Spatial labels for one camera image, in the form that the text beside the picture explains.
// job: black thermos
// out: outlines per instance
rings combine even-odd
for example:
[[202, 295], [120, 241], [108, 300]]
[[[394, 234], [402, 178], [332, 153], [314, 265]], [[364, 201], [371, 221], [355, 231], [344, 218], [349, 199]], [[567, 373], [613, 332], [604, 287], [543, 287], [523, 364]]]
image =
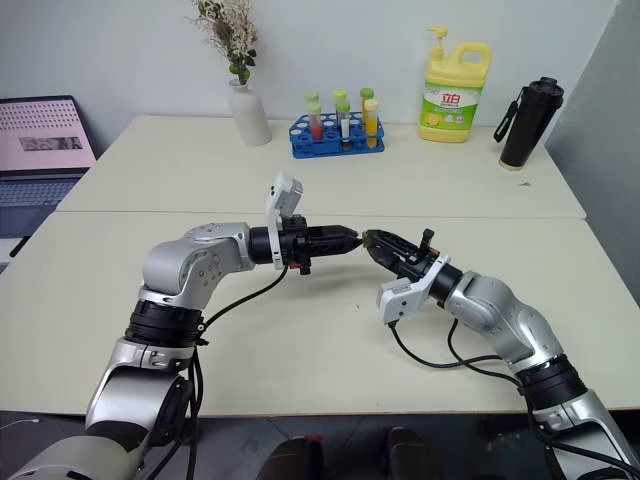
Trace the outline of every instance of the black thermos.
[[551, 117], [562, 105], [563, 94], [564, 90], [558, 86], [555, 78], [541, 77], [540, 80], [531, 82], [528, 87], [522, 87], [520, 95], [511, 102], [493, 134], [496, 142], [502, 140], [515, 115], [513, 127], [500, 155], [500, 164], [503, 167], [519, 170], [524, 166], [542, 132], [549, 125]]

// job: floor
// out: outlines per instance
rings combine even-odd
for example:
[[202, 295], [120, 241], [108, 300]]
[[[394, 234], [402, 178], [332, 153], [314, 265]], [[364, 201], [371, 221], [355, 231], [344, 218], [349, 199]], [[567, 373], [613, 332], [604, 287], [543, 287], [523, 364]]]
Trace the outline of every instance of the floor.
[[[481, 415], [376, 415], [335, 417], [275, 417], [204, 419], [198, 450], [198, 479], [253, 479], [262, 462], [283, 440], [300, 435], [323, 438], [327, 479], [383, 479], [380, 452], [385, 433], [403, 425], [420, 433], [441, 460], [449, 479], [489, 478], [500, 474], [519, 480], [549, 479], [542, 447], [526, 430], [482, 438], [480, 427], [513, 417]], [[83, 432], [82, 418], [0, 412], [0, 425], [38, 418], [39, 423], [18, 423], [0, 431], [0, 479], [53, 442]], [[515, 423], [523, 421], [516, 418]], [[153, 469], [163, 450], [152, 451], [140, 479]], [[187, 450], [179, 453], [158, 477], [181, 478], [186, 471]]]

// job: test tube rack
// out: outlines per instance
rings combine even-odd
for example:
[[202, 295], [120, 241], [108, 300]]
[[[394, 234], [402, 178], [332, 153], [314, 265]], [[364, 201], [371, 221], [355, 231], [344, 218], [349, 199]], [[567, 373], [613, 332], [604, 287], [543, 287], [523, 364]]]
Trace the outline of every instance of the test tube rack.
[[349, 114], [349, 136], [342, 137], [336, 122], [335, 113], [322, 113], [322, 139], [315, 140], [311, 136], [309, 116], [303, 115], [289, 127], [289, 139], [291, 151], [295, 158], [333, 157], [337, 155], [356, 155], [362, 153], [378, 153], [384, 151], [384, 129], [378, 119], [378, 133], [375, 135], [376, 146], [369, 148], [364, 130], [364, 122], [361, 112]]

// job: bottle label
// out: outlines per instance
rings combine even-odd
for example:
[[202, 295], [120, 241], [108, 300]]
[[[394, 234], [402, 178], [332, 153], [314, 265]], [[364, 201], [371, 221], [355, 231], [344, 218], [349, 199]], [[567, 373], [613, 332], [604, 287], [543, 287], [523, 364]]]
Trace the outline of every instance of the bottle label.
[[482, 87], [450, 87], [424, 82], [420, 125], [442, 130], [469, 130]]

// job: laptop screen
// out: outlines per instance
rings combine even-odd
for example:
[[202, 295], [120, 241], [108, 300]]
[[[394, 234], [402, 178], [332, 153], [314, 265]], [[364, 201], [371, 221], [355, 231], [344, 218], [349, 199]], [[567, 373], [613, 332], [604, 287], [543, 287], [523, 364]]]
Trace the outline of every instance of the laptop screen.
[[0, 100], [0, 175], [84, 171], [95, 161], [71, 96]]

